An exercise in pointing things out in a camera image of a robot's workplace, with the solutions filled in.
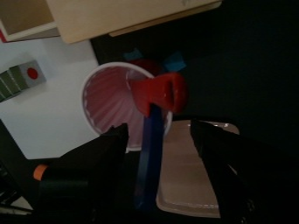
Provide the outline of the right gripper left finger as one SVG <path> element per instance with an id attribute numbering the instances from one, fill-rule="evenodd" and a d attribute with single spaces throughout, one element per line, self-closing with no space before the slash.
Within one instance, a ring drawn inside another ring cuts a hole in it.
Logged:
<path id="1" fill-rule="evenodd" d="M 36 224 L 96 224 L 112 207 L 128 127 L 112 127 L 41 173 Z"/>

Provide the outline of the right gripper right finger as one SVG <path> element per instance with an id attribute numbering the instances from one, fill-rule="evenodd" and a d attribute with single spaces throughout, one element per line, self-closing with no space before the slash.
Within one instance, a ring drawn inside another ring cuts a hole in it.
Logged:
<path id="1" fill-rule="evenodd" d="M 271 148 L 196 119 L 191 139 L 216 194 L 221 223 L 280 224 L 280 180 Z"/>

